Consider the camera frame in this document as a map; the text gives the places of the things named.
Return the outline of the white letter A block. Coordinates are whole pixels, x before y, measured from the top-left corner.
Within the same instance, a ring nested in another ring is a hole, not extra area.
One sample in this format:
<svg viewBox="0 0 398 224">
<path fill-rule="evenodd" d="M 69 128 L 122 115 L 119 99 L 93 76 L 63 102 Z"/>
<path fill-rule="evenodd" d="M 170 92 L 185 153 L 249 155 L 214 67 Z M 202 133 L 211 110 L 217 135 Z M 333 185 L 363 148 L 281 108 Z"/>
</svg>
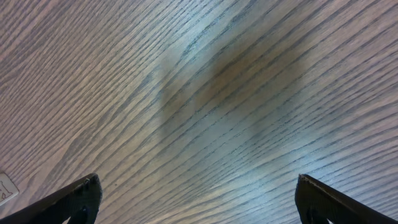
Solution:
<svg viewBox="0 0 398 224">
<path fill-rule="evenodd" d="M 11 179 L 5 174 L 0 174 L 0 206 L 10 201 L 19 194 L 18 188 Z"/>
</svg>

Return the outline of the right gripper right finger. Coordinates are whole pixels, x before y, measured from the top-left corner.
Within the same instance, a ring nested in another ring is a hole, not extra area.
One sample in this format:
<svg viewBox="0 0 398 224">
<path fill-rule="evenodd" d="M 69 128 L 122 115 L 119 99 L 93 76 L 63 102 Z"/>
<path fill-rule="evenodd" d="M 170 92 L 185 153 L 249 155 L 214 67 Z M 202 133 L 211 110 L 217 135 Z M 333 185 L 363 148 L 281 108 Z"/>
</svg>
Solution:
<svg viewBox="0 0 398 224">
<path fill-rule="evenodd" d="M 397 224 L 307 174 L 298 176 L 295 204 L 301 222 L 306 224 Z"/>
</svg>

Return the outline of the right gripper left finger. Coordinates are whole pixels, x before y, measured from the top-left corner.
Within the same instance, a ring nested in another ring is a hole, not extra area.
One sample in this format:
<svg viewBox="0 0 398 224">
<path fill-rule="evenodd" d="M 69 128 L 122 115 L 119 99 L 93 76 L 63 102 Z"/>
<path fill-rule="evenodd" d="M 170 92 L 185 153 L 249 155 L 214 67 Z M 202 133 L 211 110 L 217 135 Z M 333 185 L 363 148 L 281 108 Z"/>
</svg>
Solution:
<svg viewBox="0 0 398 224">
<path fill-rule="evenodd" d="M 1 224 L 94 223 L 102 199 L 97 174 L 88 174 L 53 194 L 1 219 Z"/>
</svg>

